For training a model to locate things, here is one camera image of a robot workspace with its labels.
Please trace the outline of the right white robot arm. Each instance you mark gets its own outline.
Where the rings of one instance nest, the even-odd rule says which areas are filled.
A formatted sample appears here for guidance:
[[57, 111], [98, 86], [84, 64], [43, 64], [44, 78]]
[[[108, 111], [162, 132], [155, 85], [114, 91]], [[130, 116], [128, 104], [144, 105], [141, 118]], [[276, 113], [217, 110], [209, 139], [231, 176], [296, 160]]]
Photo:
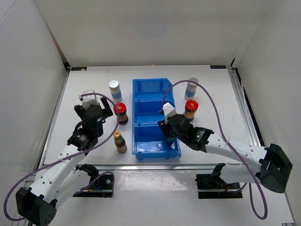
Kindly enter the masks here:
[[210, 129], [194, 127], [181, 114], [158, 121], [158, 126], [167, 142], [177, 138], [194, 151], [221, 155], [244, 164], [244, 168], [238, 170], [232, 170], [224, 163], [218, 164], [211, 174], [211, 182], [216, 188], [234, 182], [259, 182], [275, 193], [285, 191], [293, 165], [280, 146], [225, 141]]

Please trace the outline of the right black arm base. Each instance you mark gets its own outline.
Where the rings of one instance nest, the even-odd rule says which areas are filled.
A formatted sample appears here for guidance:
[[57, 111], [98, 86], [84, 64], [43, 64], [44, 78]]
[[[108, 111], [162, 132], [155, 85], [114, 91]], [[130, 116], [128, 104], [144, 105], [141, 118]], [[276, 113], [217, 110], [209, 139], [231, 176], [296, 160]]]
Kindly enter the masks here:
[[197, 183], [199, 199], [240, 199], [242, 189], [239, 182], [226, 183], [220, 178], [221, 170], [225, 163], [219, 163], [211, 173], [197, 173], [195, 182]]

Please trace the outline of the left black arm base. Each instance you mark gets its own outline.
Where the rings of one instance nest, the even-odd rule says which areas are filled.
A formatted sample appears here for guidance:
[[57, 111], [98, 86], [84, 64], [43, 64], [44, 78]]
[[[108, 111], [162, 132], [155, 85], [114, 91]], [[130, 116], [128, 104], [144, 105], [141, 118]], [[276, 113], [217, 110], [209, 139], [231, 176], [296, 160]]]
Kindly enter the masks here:
[[77, 191], [73, 197], [112, 198], [114, 195], [115, 175], [111, 171], [100, 171], [90, 164], [76, 166], [76, 170], [86, 172], [90, 177], [89, 184]]

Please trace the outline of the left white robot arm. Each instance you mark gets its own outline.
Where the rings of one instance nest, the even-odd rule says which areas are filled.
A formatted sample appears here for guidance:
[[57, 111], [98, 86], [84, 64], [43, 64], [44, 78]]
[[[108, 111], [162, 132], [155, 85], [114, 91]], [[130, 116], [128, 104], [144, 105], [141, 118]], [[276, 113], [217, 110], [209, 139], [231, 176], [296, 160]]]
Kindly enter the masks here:
[[49, 225], [58, 208], [70, 197], [98, 186], [101, 174], [90, 165], [79, 166], [87, 154], [98, 146], [106, 118], [113, 116], [111, 100], [96, 94], [80, 96], [81, 105], [74, 107], [81, 121], [76, 125], [56, 162], [43, 167], [45, 173], [28, 188], [16, 193], [18, 214], [36, 226]]

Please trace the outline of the yellow-cap sauce bottle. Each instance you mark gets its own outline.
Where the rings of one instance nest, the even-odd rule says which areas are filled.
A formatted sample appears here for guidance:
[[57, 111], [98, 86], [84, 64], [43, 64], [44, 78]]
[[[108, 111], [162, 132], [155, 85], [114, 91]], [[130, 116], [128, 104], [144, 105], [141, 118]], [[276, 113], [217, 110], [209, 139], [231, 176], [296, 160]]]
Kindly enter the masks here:
[[125, 139], [121, 135], [121, 132], [116, 130], [113, 133], [113, 137], [114, 137], [114, 144], [117, 148], [117, 151], [119, 153], [125, 153], [127, 151], [127, 145]]
[[164, 134], [164, 136], [165, 136], [165, 141], [166, 141], [167, 143], [173, 143], [173, 142], [174, 142], [174, 135], [173, 135], [172, 133], [166, 132], [166, 133]]

